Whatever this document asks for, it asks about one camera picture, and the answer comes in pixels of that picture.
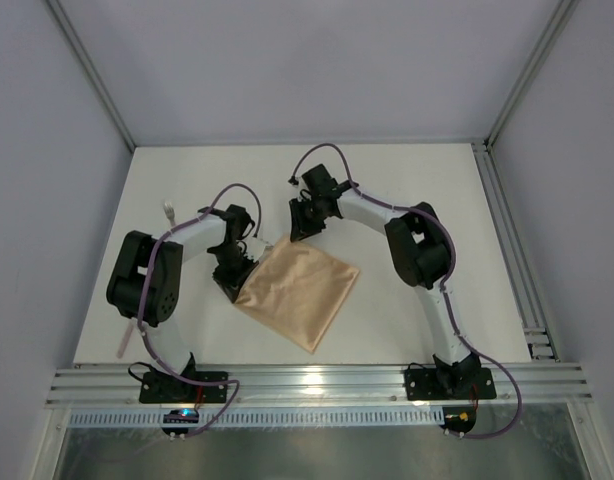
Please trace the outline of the orange cloth napkin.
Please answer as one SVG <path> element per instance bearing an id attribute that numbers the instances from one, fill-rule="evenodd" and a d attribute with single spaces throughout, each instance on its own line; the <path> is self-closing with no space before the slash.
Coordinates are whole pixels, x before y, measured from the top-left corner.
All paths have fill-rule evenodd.
<path id="1" fill-rule="evenodd" d="M 312 354 L 360 277 L 360 269 L 285 235 L 246 280 L 235 306 Z"/>

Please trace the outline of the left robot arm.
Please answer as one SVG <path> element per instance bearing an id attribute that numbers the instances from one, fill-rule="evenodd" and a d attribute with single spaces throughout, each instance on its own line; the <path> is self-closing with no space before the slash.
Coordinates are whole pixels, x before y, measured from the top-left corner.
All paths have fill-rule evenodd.
<path id="1" fill-rule="evenodd" d="M 255 229 L 247 210 L 231 205 L 225 211 L 205 207 L 198 215 L 155 238 L 129 232 L 121 245 L 106 290 L 107 302 L 121 316 L 133 319 L 152 367 L 188 385 L 225 385 L 227 380 L 195 378 L 193 353 L 183 345 L 174 318 L 185 262 L 203 254 L 215 257 L 213 281 L 235 302 L 258 262 L 247 253 L 245 239 Z"/>

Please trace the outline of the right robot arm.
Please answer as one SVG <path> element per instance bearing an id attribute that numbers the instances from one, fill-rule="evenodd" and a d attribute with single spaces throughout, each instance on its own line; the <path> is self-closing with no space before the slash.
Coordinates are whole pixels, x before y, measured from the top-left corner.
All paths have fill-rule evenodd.
<path id="1" fill-rule="evenodd" d="M 431 205 L 404 207 L 373 198 L 350 180 L 338 182 L 322 164 L 289 183 L 303 187 L 289 202 L 291 241 L 320 234 L 329 218 L 354 221 L 385 235 L 398 277 L 414 289 L 425 311 L 436 387 L 448 398 L 468 394 L 481 361 L 462 335 L 451 305 L 455 248 Z"/>

